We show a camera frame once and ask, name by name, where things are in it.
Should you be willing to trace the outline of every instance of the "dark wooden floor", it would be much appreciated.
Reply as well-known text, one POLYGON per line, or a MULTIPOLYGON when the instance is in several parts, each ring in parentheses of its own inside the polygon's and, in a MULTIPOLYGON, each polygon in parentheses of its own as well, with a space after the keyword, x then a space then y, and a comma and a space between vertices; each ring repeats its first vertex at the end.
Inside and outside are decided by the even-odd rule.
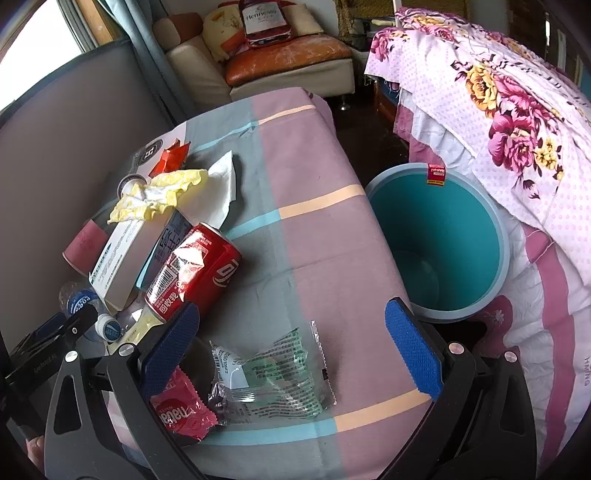
POLYGON ((347 97, 351 109, 339 110, 339 99, 329 99, 336 135, 361 185, 365 187, 378 173, 408 161, 408 150, 392 133, 392 126, 374 110, 373 88, 358 87, 347 97))

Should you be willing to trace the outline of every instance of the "bottle cap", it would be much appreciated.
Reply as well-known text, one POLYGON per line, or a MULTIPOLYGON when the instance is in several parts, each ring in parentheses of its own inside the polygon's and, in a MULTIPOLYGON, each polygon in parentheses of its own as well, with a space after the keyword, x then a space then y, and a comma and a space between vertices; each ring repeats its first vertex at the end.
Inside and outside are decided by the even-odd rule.
POLYGON ((108 313, 99 315, 95 330, 107 342, 114 342, 121 337, 121 325, 108 313))

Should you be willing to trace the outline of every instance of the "coca-cola can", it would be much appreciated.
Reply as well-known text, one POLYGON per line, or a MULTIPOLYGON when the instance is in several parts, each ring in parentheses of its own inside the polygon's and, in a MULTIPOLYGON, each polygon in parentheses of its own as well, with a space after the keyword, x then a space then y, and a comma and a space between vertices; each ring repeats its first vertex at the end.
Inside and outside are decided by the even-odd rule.
POLYGON ((146 303, 167 322, 189 301, 201 317, 219 298, 242 255, 218 230, 200 223, 173 250, 146 292, 146 303))

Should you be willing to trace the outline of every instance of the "red packet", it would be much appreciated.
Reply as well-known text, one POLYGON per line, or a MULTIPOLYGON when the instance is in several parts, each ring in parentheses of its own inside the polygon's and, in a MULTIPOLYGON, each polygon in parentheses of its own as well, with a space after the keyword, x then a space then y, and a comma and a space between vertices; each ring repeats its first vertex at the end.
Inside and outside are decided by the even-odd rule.
POLYGON ((209 429, 217 425, 217 417, 207 408, 195 387, 177 367, 164 391, 150 398, 150 403, 166 428, 180 435, 203 440, 209 429))
POLYGON ((161 173, 170 173, 179 170, 187 158, 190 146, 191 142, 181 145, 181 141, 176 139, 170 148, 167 148, 162 152, 160 160, 150 172, 149 177, 153 179, 156 175, 160 175, 161 173))
POLYGON ((427 184, 443 187, 445 184, 445 166, 427 164, 427 184))

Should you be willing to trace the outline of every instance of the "metal screw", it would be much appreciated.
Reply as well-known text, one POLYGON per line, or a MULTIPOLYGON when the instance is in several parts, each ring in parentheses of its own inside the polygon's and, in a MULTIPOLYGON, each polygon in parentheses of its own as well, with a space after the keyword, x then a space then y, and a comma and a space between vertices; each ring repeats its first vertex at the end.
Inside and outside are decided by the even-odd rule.
POLYGON ((126 343, 119 347, 117 350, 121 356, 130 356, 134 351, 134 344, 133 343, 126 343))
POLYGON ((454 355, 461 355, 464 353, 464 347, 461 343, 453 342, 449 344, 449 351, 454 355))
POLYGON ((517 361, 517 355, 513 352, 505 352, 505 360, 507 360, 510 364, 514 364, 517 361))
POLYGON ((76 360, 78 358, 78 352, 76 352, 76 350, 71 350, 68 353, 66 353, 66 362, 73 362, 74 360, 76 360))

